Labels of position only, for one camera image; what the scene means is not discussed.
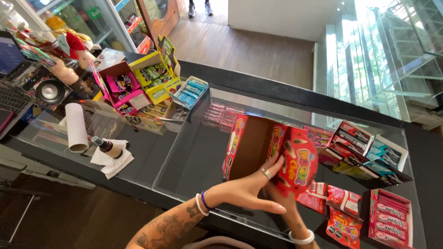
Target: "person's leg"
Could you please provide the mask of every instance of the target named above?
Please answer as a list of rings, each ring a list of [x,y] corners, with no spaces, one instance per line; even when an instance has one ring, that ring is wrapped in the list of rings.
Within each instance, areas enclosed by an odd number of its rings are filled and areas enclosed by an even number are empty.
[[[188,11],[188,16],[189,16],[189,17],[194,17],[194,16],[195,16],[195,5],[194,5],[194,0],[189,0],[189,11]]]
[[[205,9],[206,9],[206,14],[212,16],[211,3],[209,2],[209,0],[205,0]]]

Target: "paper towel tube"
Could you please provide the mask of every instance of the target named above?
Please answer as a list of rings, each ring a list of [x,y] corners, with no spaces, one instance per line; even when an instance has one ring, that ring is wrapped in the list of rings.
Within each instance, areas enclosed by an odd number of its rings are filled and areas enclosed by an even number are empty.
[[[83,152],[89,148],[89,142],[82,106],[77,103],[69,103],[65,110],[69,150]]]

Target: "white napkin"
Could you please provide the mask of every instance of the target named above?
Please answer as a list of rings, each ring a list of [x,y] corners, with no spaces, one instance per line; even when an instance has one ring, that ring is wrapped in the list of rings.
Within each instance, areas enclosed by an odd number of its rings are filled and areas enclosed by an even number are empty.
[[[126,149],[126,143],[128,141],[113,140],[106,138],[104,138],[103,140],[111,141],[114,144],[114,146],[117,146],[123,150],[123,155],[121,155],[121,157],[117,159],[114,159],[108,156],[107,154],[101,152],[99,147],[95,149],[91,162],[98,165],[104,165],[104,167],[101,169],[101,172],[105,174],[107,179],[110,179],[111,177],[115,176],[118,172],[120,172],[126,165],[128,165],[128,163],[134,160],[134,157],[132,156],[131,152],[129,152]]]

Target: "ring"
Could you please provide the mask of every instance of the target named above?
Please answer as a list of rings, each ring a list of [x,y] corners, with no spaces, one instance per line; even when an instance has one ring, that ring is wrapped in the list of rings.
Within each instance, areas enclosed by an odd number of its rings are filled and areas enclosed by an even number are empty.
[[[269,180],[271,180],[272,175],[271,172],[269,172],[269,170],[265,170],[264,168],[260,168],[260,170],[263,171],[263,174],[265,174]]]

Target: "brown bottle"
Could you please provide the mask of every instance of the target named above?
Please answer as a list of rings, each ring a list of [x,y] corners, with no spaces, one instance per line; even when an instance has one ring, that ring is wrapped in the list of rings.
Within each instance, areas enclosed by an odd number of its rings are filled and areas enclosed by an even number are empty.
[[[97,136],[93,136],[91,138],[91,141],[100,148],[101,152],[107,154],[114,159],[117,159],[121,157],[121,155],[123,155],[123,150],[118,148],[117,146],[114,146],[111,141],[103,141]]]

